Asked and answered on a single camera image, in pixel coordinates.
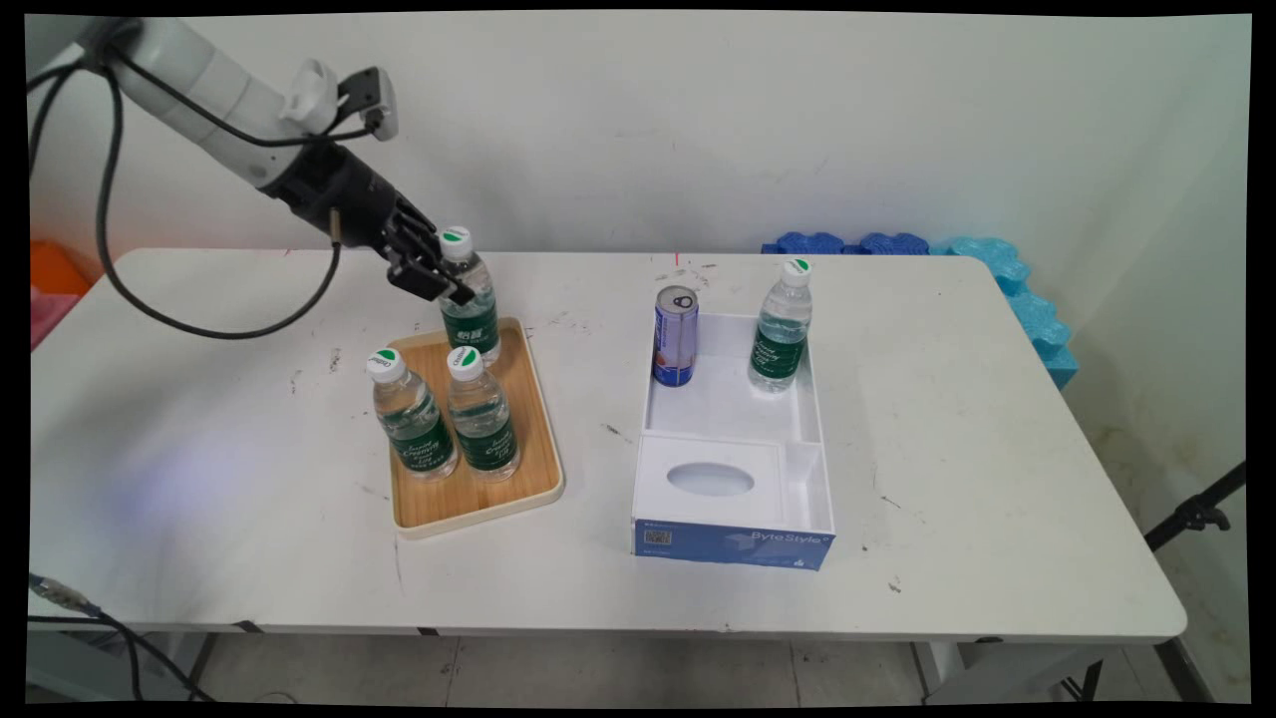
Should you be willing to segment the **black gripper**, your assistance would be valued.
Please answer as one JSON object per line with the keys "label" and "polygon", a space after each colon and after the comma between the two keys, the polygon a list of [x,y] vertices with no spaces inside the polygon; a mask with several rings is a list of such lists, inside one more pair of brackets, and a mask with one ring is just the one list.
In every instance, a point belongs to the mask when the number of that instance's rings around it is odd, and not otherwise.
{"label": "black gripper", "polygon": [[459,306],[473,301],[473,287],[441,261],[436,226],[346,147],[301,147],[291,165],[260,191],[325,235],[333,232],[330,213],[336,210],[339,241],[387,251],[387,281],[397,289]]}

